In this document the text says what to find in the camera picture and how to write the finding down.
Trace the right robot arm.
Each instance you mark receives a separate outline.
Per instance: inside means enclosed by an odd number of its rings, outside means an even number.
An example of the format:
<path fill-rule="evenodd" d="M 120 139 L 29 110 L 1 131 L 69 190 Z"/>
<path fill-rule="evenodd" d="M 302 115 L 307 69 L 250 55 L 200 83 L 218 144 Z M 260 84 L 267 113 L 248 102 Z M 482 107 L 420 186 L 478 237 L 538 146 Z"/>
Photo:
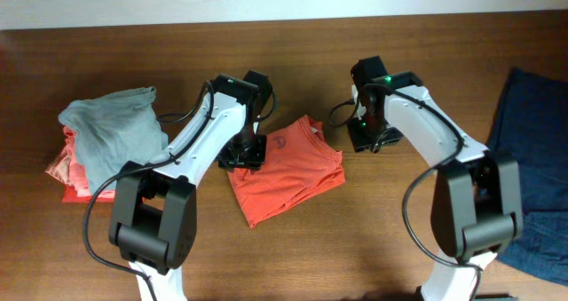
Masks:
<path fill-rule="evenodd" d="M 517 161 L 471 138 L 411 71 L 388 73 L 375 56 L 359 60 L 351 79 L 355 109 L 346 124 L 354 150 L 376 153 L 407 139 L 429 166 L 408 186 L 401 207 L 410 238 L 434 262 L 416 298 L 476 300 L 485 268 L 523 232 Z M 408 216 L 411 194 L 430 176 L 438 253 L 420 242 Z"/>

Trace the red soccer t-shirt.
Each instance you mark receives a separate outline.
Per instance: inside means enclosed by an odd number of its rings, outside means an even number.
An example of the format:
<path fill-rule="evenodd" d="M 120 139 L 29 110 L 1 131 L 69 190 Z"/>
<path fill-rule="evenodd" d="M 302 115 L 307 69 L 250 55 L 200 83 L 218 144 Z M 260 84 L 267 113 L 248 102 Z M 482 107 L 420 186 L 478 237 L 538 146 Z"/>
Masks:
<path fill-rule="evenodd" d="M 236 169 L 228 178 L 251 228 L 346 182 L 343 153 L 308 115 L 267 136 L 260 170 Z"/>

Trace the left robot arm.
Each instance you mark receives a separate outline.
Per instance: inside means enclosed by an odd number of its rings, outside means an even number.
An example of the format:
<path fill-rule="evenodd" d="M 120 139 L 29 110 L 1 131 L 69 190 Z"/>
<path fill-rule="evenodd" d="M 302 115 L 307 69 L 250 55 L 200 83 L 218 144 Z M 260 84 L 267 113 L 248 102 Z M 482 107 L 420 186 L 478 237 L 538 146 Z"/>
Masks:
<path fill-rule="evenodd" d="M 181 266 L 196 236 L 196 190 L 213 163 L 229 172 L 260 170 L 267 138 L 257 125 L 274 95 L 266 75 L 219 75 L 205 83 L 200 109 L 147 164 L 120 171 L 109 241 L 138 279 L 144 300 L 183 300 Z"/>

